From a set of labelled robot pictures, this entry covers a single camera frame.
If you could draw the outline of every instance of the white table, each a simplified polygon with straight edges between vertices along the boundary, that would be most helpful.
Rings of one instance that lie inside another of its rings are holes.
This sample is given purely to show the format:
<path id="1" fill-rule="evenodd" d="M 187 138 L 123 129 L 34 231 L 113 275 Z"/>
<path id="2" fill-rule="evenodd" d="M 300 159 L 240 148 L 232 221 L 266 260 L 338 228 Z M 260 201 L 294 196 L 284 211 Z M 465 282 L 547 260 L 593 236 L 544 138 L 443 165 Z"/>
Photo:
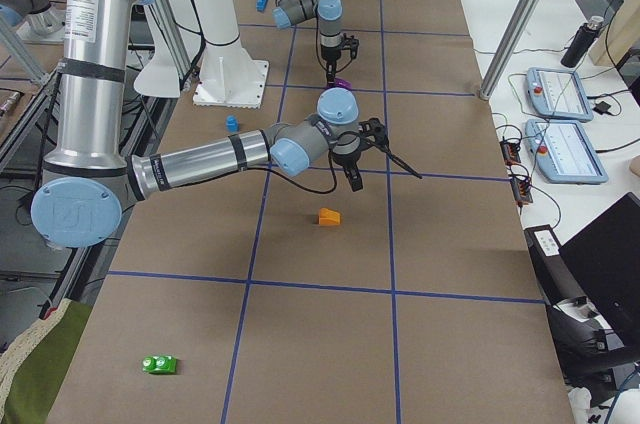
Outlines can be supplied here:
<path id="1" fill-rule="evenodd" d="M 462 0 L 469 32 L 474 41 L 476 58 L 480 72 L 484 75 L 493 58 L 504 30 L 511 18 L 518 0 Z M 516 50 L 521 49 L 562 49 L 585 22 L 585 16 L 574 0 L 540 0 L 529 21 Z M 524 73 L 530 67 L 565 69 L 560 64 L 562 52 L 523 52 L 514 54 L 507 69 L 493 93 L 490 104 L 496 113 L 504 114 L 509 124 L 524 131 L 524 123 L 531 118 L 520 110 L 507 77 L 514 73 Z M 589 57 L 578 68 L 581 77 L 592 76 L 607 69 L 594 66 Z M 527 102 L 524 76 L 514 76 L 519 97 L 526 112 L 533 113 Z M 626 85 L 615 70 L 606 72 L 583 82 L 588 95 L 614 92 L 626 89 Z M 618 117 L 595 115 L 593 121 L 584 128 L 595 149 L 609 149 L 626 144 L 640 136 L 640 108 L 630 93 L 616 95 L 623 112 Z M 612 112 L 616 104 L 611 102 Z M 496 115 L 496 126 L 504 124 L 504 119 Z M 507 136 L 516 136 L 514 130 L 507 130 Z M 555 232 L 562 243 L 569 240 L 591 220 L 600 215 L 623 194 L 632 191 L 640 194 L 640 179 L 629 171 L 629 161 L 640 154 L 640 143 L 627 149 L 608 154 L 600 154 L 600 159 L 609 175 L 609 181 L 597 186 L 549 184 L 536 169 L 533 184 L 551 194 L 562 209 L 562 220 Z M 520 153 L 523 164 L 531 170 L 533 159 L 524 150 Z M 544 195 L 533 192 L 534 203 L 525 206 L 521 216 L 522 227 L 555 224 L 558 211 Z"/>

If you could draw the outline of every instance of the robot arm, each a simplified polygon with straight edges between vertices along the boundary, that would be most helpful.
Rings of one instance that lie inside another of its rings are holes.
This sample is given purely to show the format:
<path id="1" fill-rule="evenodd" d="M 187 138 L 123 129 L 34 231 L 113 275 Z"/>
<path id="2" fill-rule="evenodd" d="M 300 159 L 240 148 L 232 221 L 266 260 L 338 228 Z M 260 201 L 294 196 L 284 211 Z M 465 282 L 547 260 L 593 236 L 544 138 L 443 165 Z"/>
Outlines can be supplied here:
<path id="1" fill-rule="evenodd" d="M 286 29 L 313 17 L 318 20 L 320 55 L 325 61 L 327 87 L 335 86 L 338 60 L 342 51 L 348 51 L 350 59 L 358 56 L 359 41 L 342 33 L 341 0 L 276 0 L 273 17 L 276 26 Z"/>
<path id="2" fill-rule="evenodd" d="M 204 146 L 130 158 L 129 178 L 139 200 L 153 192 L 196 184 L 275 161 L 289 176 L 306 170 L 328 151 L 355 163 L 362 150 L 356 100 L 346 89 L 325 91 L 317 112 L 297 125 L 277 123 Z"/>
<path id="3" fill-rule="evenodd" d="M 362 151 L 376 147 L 388 153 L 384 126 L 376 119 L 358 123 L 353 94 L 332 88 L 320 97 L 317 112 L 297 125 L 279 123 L 192 149 L 125 160 L 118 138 L 130 12 L 136 1 L 67 0 L 64 59 L 53 90 L 53 99 L 60 90 L 57 146 L 44 158 L 43 185 L 31 206 L 33 224 L 47 240 L 66 247 L 97 244 L 118 227 L 123 209 L 155 191 L 270 160 L 295 176 L 331 151 L 358 190 Z M 327 21 L 323 29 L 337 35 L 339 16 L 327 17 L 322 9 L 319 14 Z"/>
<path id="4" fill-rule="evenodd" d="M 52 34 L 64 25 L 49 0 L 0 0 L 0 16 L 11 26 L 27 18 L 33 32 L 41 36 Z"/>

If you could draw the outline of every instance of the aluminum support column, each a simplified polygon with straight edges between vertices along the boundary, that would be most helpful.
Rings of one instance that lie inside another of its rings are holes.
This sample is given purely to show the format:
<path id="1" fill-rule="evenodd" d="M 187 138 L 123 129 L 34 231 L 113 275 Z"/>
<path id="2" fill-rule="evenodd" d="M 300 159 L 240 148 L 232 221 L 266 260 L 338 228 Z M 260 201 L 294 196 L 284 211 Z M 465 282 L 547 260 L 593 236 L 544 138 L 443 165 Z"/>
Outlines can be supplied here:
<path id="1" fill-rule="evenodd" d="M 0 38 L 9 54 L 18 61 L 25 70 L 31 82 L 44 86 L 49 79 L 40 63 L 31 55 L 22 40 L 17 36 L 7 22 L 0 17 Z"/>
<path id="2" fill-rule="evenodd" d="M 489 69 L 482 81 L 482 87 L 478 93 L 479 97 L 488 100 L 498 84 L 498 80 L 504 72 L 511 54 L 518 44 L 524 29 L 533 14 L 539 0 L 520 0 L 516 6 L 516 10 L 511 16 L 511 21 L 502 36 L 502 40 L 498 45 L 495 56 L 489 65 Z"/>
<path id="3" fill-rule="evenodd" d="M 165 37 L 169 53 L 173 58 L 173 62 L 178 70 L 178 75 L 182 81 L 187 77 L 191 62 L 189 61 L 187 49 L 184 46 L 184 41 L 182 40 L 178 26 L 176 26 L 176 19 L 169 0 L 155 0 L 155 2 L 151 4 L 151 10 L 158 18 L 158 27 Z"/>

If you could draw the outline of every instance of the orange block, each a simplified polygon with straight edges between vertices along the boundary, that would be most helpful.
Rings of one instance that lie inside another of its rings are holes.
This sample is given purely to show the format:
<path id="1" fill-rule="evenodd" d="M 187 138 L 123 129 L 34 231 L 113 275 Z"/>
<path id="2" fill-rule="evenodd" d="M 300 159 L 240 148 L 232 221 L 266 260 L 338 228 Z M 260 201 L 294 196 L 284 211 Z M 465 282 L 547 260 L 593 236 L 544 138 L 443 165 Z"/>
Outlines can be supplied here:
<path id="1" fill-rule="evenodd" d="M 339 226 L 340 213 L 323 207 L 318 211 L 318 224 L 321 226 Z"/>

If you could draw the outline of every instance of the black bottle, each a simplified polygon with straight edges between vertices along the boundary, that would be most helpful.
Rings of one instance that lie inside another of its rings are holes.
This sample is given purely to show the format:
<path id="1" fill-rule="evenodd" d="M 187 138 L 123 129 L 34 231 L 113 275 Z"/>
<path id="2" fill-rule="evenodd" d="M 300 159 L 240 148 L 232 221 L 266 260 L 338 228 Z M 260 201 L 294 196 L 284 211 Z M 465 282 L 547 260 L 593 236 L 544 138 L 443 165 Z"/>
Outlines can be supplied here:
<path id="1" fill-rule="evenodd" d="M 604 19 L 602 17 L 592 16 L 589 22 L 581 25 L 569 49 L 567 49 L 567 52 L 562 56 L 560 64 L 565 67 L 575 67 L 578 61 L 582 59 L 582 56 L 584 56 L 584 53 L 591 47 L 593 41 L 596 40 L 596 37 L 598 37 L 603 22 Z"/>

